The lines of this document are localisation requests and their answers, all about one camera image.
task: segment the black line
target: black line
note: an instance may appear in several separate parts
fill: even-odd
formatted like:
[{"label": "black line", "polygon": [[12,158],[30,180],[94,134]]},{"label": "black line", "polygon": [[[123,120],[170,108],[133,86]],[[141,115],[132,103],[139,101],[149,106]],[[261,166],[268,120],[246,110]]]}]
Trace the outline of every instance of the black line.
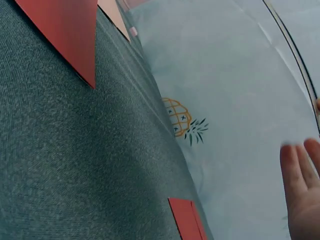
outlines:
[{"label": "black line", "polygon": [[278,22],[276,16],[274,16],[272,10],[269,8],[267,2],[266,2],[265,0],[263,0],[263,3],[265,4],[265,6],[267,7],[267,9],[269,10],[269,12],[270,12],[270,14],[272,15],[274,21],[276,22],[276,24],[278,25],[280,31],[282,32],[282,35],[284,36],[285,41],[286,41],[287,44],[289,45],[289,48],[290,48],[290,50],[291,50],[291,52],[292,52],[292,54],[293,54],[293,56],[294,56],[294,59],[295,59],[297,65],[298,65],[298,67],[299,67],[300,73],[301,73],[301,75],[302,75],[302,78],[303,78],[305,87],[306,87],[306,89],[307,89],[307,92],[308,92],[308,95],[309,95],[309,98],[310,98],[310,101],[311,101],[311,104],[312,104],[312,110],[313,110],[313,113],[314,113],[314,117],[315,117],[315,121],[316,121],[316,126],[317,126],[318,132],[319,132],[319,134],[320,134],[319,120],[318,120],[317,112],[316,112],[316,109],[315,109],[315,106],[314,106],[315,102],[313,102],[313,99],[312,99],[312,97],[311,97],[310,90],[309,90],[308,85],[307,85],[307,80],[306,80],[306,78],[305,78],[305,76],[304,76],[304,74],[303,74],[303,70],[302,70],[301,65],[300,65],[300,63],[299,63],[299,59],[297,58],[294,50],[292,49],[292,46],[291,46],[291,44],[290,44],[290,42],[289,42],[289,40],[288,40],[288,38],[287,38],[287,36],[286,36],[286,33],[287,33],[287,35],[289,36],[289,38],[290,38],[290,40],[291,40],[291,42],[292,42],[292,44],[293,44],[293,46],[294,46],[297,54],[298,54],[298,56],[299,56],[299,58],[300,58],[300,60],[301,60],[302,67],[304,68],[304,70],[305,70],[305,72],[306,72],[306,74],[307,74],[307,76],[308,76],[309,82],[310,82],[310,84],[311,84],[312,91],[313,91],[313,93],[314,93],[315,98],[317,99],[317,98],[318,98],[317,92],[316,92],[315,86],[314,86],[314,84],[313,84],[313,82],[312,82],[312,80],[311,80],[311,77],[310,77],[308,68],[307,68],[307,66],[306,66],[306,64],[305,64],[305,61],[303,60],[303,58],[302,58],[302,56],[301,56],[301,54],[300,54],[300,51],[299,51],[299,49],[298,49],[298,47],[297,47],[297,45],[296,45],[293,37],[291,36],[290,32],[288,31],[288,28],[286,27],[285,23],[282,21],[282,19],[281,19],[281,17],[279,16],[279,14],[278,14],[278,13],[276,12],[276,10],[272,7],[274,13],[276,14],[276,16],[279,18],[280,22],[282,23],[282,25],[283,25],[286,33],[283,31],[282,27],[280,26],[280,23]]}]

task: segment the pineapple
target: pineapple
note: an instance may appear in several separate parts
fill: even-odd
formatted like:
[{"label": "pineapple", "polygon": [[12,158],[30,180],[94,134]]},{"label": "pineapple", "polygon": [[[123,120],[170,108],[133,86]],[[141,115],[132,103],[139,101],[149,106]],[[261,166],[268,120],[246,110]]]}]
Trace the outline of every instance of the pineapple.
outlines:
[{"label": "pineapple", "polygon": [[190,146],[192,146],[194,139],[196,143],[199,143],[199,140],[204,143],[203,134],[204,131],[208,130],[209,125],[209,123],[205,123],[206,119],[204,118],[202,121],[195,119],[192,121],[188,109],[180,102],[167,97],[164,97],[162,100],[170,117],[174,135],[176,137],[184,136],[184,139],[188,137]]}]

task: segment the red triangle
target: red triangle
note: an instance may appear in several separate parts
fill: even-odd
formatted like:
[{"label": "red triangle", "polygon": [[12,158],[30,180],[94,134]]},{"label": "red triangle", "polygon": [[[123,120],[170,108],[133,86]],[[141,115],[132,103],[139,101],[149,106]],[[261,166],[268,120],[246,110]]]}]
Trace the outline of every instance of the red triangle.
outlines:
[{"label": "red triangle", "polygon": [[182,240],[206,240],[205,229],[201,223],[193,201],[168,198],[169,204]]},{"label": "red triangle", "polygon": [[98,0],[15,0],[37,28],[92,87]]}]

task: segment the finger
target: finger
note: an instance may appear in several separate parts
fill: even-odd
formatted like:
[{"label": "finger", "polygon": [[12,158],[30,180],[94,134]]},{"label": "finger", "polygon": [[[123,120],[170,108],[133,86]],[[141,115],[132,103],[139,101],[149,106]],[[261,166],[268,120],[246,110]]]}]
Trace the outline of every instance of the finger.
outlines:
[{"label": "finger", "polygon": [[291,145],[284,145],[280,150],[280,164],[284,185],[285,200],[288,209],[291,204],[308,190],[302,176],[297,150]]},{"label": "finger", "polygon": [[316,108],[318,109],[318,111],[320,112],[320,98],[318,98],[316,100]]},{"label": "finger", "polygon": [[303,179],[308,188],[320,187],[320,181],[313,170],[307,152],[301,145],[295,146]]},{"label": "finger", "polygon": [[320,144],[313,138],[309,138],[304,142],[304,147],[308,152],[315,169],[320,174]]}]

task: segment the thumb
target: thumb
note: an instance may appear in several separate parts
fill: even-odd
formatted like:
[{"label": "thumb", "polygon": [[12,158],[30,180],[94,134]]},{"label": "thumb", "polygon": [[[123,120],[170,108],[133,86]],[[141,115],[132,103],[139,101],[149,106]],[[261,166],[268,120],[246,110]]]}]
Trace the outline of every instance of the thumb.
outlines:
[{"label": "thumb", "polygon": [[318,110],[318,114],[320,113],[320,98],[316,100],[316,108]]}]

